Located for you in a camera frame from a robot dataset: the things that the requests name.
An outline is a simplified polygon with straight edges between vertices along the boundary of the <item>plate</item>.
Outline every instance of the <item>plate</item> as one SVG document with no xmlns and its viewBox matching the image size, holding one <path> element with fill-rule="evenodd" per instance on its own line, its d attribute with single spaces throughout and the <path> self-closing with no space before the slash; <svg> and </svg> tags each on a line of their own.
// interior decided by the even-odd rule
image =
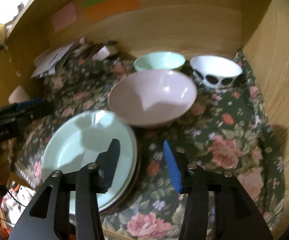
<svg viewBox="0 0 289 240">
<path fill-rule="evenodd" d="M 116 211 L 116 209 L 128 198 L 129 194 L 131 193 L 131 191 L 134 188 L 134 185 L 137 182 L 140 168 L 141 168 L 141 155 L 139 155 L 139 153 L 138 153 L 138 158 L 137 158 L 135 170 L 134 170 L 133 176 L 131 178 L 131 181 L 130 181 L 127 189 L 114 203 L 112 203 L 112 205 L 109 208 L 103 210 L 103 212 L 102 212 L 103 214 L 113 214 Z"/>
<path fill-rule="evenodd" d="M 112 187 L 106 194 L 97 194 L 99 211 L 109 208 L 127 189 L 137 163 L 134 133 L 112 112 L 88 111 L 65 122 L 46 147 L 42 180 L 54 170 L 69 173 L 94 162 L 114 138 L 120 141 L 121 151 Z M 75 214 L 75 192 L 70 194 L 70 214 Z"/>
</svg>

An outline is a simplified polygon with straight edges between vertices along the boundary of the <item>white bowl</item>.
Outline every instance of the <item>white bowl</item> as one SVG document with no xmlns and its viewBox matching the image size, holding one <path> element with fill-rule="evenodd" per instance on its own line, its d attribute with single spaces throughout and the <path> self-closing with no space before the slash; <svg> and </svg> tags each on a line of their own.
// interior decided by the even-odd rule
<svg viewBox="0 0 289 240">
<path fill-rule="evenodd" d="M 176 52 L 158 51 L 137 58 L 133 64 L 136 71 L 169 69 L 180 71 L 186 58 Z"/>
<path fill-rule="evenodd" d="M 243 72 L 241 67 L 224 57 L 197 56 L 190 61 L 194 76 L 205 86 L 212 88 L 227 88 Z"/>
<path fill-rule="evenodd" d="M 133 126 L 160 127 L 189 110 L 196 96 L 196 85 L 185 74 L 154 69 L 123 79 L 111 91 L 108 107 Z"/>
</svg>

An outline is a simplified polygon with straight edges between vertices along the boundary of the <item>fabric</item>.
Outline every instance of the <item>fabric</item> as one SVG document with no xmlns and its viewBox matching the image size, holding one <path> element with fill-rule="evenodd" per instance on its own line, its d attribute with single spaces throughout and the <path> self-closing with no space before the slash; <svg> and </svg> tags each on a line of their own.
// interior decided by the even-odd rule
<svg viewBox="0 0 289 240">
<path fill-rule="evenodd" d="M 166 139 L 190 162 L 208 171 L 231 170 L 270 229 L 279 223 L 284 198 L 280 146 L 241 50 L 234 60 L 243 68 L 243 75 L 233 88 L 212 90 L 197 83 L 197 100 L 184 116 L 168 127 L 135 130 L 141 171 L 127 199 L 112 214 L 101 215 L 108 239 L 179 237 L 187 196 L 179 195 L 171 185 L 163 158 Z M 36 187 L 41 182 L 43 152 L 54 132 L 76 114 L 107 109 L 110 91 L 134 71 L 132 63 L 69 60 L 60 72 L 46 79 L 46 98 L 54 102 L 56 111 L 26 129 L 15 163 L 19 175 Z M 189 64 L 182 72 L 194 79 Z M 208 237 L 213 235 L 214 220 L 210 195 Z"/>
</svg>

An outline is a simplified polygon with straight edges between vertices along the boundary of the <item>pink sticky note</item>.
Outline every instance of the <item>pink sticky note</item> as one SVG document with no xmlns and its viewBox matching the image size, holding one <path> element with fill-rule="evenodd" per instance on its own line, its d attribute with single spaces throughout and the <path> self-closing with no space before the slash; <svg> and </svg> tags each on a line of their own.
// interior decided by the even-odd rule
<svg viewBox="0 0 289 240">
<path fill-rule="evenodd" d="M 58 32 L 59 30 L 68 27 L 70 24 L 74 23 L 77 20 L 76 9 L 74 8 L 73 3 L 69 3 L 59 11 L 57 11 L 51 17 L 53 23 L 54 31 Z"/>
</svg>

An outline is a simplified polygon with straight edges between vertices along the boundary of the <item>mint green plate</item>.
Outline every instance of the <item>mint green plate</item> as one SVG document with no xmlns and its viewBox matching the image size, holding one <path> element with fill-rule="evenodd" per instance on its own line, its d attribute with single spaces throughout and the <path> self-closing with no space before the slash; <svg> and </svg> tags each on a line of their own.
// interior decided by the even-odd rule
<svg viewBox="0 0 289 240">
<path fill-rule="evenodd" d="M 109 111 L 88 111 L 65 122 L 49 141 L 42 161 L 42 180 L 54 170 L 78 171 L 105 152 L 112 139 L 120 141 L 120 157 L 112 187 L 97 194 L 99 211 L 115 203 L 126 190 L 137 162 L 136 139 L 132 129 Z M 70 194 L 70 214 L 75 214 L 75 192 Z"/>
<path fill-rule="evenodd" d="M 136 71 L 170 69 L 180 71 L 186 58 L 176 52 L 158 51 L 137 58 L 133 64 Z"/>
</svg>

